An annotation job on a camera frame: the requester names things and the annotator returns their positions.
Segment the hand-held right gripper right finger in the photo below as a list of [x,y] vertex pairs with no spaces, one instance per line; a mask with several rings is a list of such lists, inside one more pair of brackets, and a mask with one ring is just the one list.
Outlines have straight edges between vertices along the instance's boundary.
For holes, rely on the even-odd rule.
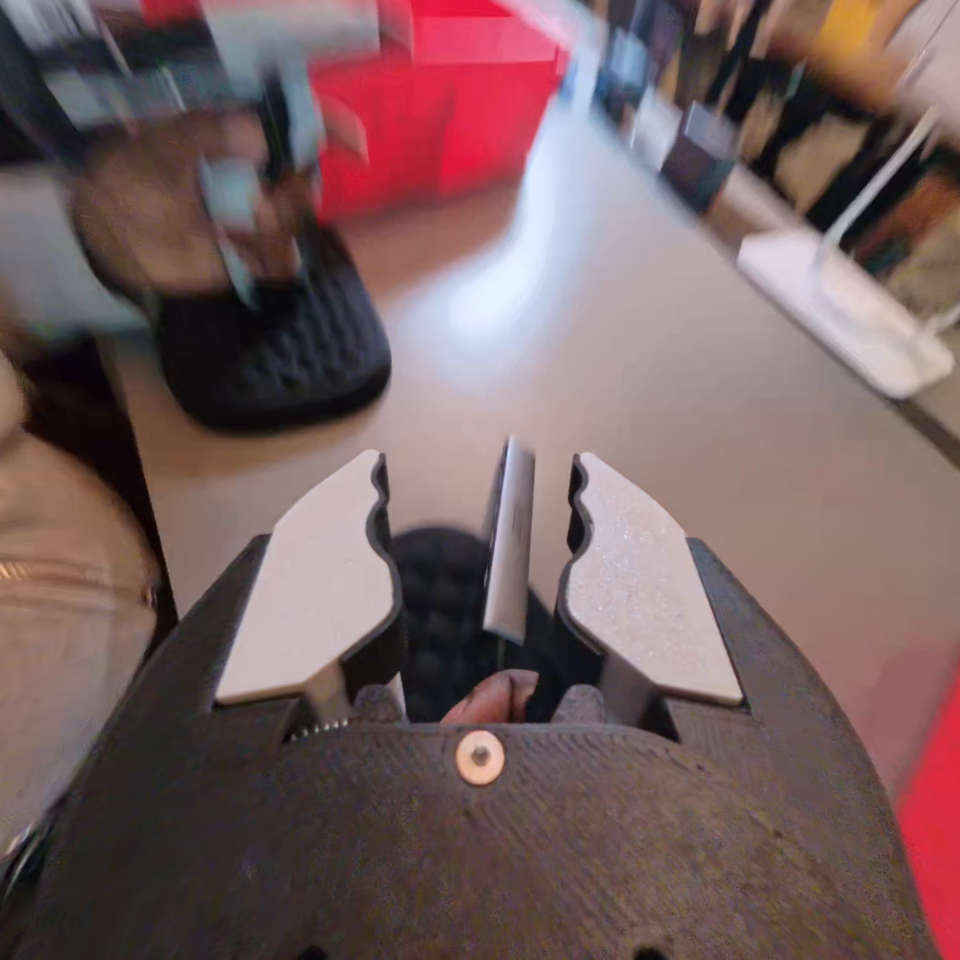
[[638,727],[663,696],[737,709],[745,694],[680,523],[594,453],[573,458],[557,617],[611,719]]

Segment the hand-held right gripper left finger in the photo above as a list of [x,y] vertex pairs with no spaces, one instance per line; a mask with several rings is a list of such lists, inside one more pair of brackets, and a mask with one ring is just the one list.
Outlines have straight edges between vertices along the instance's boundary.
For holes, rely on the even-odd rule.
[[386,457],[369,449],[276,522],[215,693],[218,706],[304,698],[345,721],[367,685],[405,714],[402,588],[389,556]]

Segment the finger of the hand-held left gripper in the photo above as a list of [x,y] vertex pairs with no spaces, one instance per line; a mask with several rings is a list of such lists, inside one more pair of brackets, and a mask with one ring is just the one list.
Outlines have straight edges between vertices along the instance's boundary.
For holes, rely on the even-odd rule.
[[247,159],[204,159],[199,163],[198,178],[227,276],[241,302],[253,308],[258,305],[255,280],[228,234],[251,234],[256,229],[258,168]]

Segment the silver device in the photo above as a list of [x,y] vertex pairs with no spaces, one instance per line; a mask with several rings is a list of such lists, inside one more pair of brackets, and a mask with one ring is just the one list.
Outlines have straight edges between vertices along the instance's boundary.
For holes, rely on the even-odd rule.
[[508,437],[487,508],[483,629],[514,646],[526,636],[535,474],[533,449]]

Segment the person's left forearm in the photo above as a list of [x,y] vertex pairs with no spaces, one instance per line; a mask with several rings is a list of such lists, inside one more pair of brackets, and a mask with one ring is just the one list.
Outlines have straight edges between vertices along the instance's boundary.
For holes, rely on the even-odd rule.
[[1,274],[13,318],[42,342],[147,330],[143,314],[94,276],[66,186],[43,164],[2,168]]

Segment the person's left hand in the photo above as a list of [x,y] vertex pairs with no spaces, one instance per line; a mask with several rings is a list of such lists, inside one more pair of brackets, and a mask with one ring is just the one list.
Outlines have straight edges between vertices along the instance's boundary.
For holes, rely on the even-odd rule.
[[253,224],[216,224],[201,182],[203,162],[259,166],[268,148],[251,110],[195,112],[103,146],[69,199],[72,226],[104,286],[138,306],[155,297],[222,294],[232,286],[223,250],[258,282],[293,282],[297,239],[314,211],[316,168],[253,189]]

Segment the person's right hand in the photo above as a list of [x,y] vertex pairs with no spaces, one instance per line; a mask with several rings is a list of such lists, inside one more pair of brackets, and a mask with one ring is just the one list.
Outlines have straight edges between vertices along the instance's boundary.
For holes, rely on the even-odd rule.
[[443,716],[443,725],[522,724],[536,691],[539,673],[504,669],[478,683]]

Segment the red plastic bin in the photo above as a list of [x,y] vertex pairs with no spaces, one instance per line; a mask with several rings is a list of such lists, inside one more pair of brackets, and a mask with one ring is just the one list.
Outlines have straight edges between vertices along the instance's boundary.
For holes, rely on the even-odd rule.
[[945,688],[898,795],[919,903],[943,959],[959,957],[959,675]]
[[374,2],[375,52],[308,68],[325,138],[314,212],[334,224],[519,178],[570,61],[528,2]]

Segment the dark grey box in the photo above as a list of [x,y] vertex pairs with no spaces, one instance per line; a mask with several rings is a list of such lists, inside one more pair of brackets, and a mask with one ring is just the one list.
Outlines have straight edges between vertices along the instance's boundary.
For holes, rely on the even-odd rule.
[[681,115],[659,176],[688,210],[702,217],[737,165],[738,143],[736,124],[725,114],[693,101]]

